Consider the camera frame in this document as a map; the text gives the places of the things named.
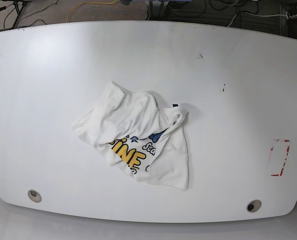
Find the white printed t-shirt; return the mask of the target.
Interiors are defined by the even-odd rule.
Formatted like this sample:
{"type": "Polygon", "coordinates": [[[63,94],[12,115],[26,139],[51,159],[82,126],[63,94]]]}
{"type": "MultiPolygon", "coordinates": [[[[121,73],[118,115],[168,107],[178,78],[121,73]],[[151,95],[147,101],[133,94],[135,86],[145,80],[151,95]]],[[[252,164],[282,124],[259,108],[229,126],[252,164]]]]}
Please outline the white printed t-shirt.
{"type": "Polygon", "coordinates": [[[186,115],[177,104],[159,107],[151,92],[130,92],[111,82],[72,129],[135,181],[187,190],[186,115]]]}

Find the red tape rectangle marking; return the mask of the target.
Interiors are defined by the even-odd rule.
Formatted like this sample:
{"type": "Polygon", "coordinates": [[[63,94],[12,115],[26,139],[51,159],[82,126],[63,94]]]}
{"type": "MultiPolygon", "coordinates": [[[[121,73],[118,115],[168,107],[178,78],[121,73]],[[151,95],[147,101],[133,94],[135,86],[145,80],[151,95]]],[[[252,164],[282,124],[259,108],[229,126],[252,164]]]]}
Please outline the red tape rectangle marking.
{"type": "Polygon", "coordinates": [[[283,174],[291,141],[288,139],[274,139],[270,148],[267,171],[271,177],[280,177],[283,174]]]}

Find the black tripod stand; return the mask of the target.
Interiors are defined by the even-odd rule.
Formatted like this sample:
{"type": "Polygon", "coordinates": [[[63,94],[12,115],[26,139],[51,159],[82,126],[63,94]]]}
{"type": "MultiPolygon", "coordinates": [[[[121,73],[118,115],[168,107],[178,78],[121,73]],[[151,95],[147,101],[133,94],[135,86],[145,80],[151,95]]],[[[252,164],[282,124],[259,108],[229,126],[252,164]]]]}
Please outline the black tripod stand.
{"type": "Polygon", "coordinates": [[[16,11],[16,18],[15,18],[11,28],[15,29],[18,26],[19,22],[20,22],[21,15],[24,12],[24,9],[27,7],[27,5],[31,1],[30,0],[13,0],[12,2],[13,2],[13,5],[14,5],[14,9],[16,11]]]}

